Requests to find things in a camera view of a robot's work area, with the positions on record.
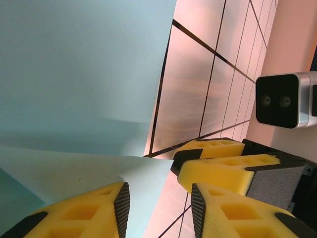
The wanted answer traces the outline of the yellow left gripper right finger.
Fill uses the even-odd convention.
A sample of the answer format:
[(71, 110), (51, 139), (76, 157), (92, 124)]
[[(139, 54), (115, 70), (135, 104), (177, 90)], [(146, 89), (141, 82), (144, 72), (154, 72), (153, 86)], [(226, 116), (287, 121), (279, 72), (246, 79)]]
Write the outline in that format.
[(206, 184), (194, 183), (191, 209), (197, 238), (315, 238), (288, 211)]

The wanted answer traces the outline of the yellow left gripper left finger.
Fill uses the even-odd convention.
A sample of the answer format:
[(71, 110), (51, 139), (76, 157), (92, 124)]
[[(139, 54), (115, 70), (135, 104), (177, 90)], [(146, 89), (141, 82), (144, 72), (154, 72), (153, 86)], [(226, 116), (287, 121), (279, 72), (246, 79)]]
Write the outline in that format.
[(124, 238), (130, 211), (127, 182), (116, 182), (43, 207), (4, 238)]

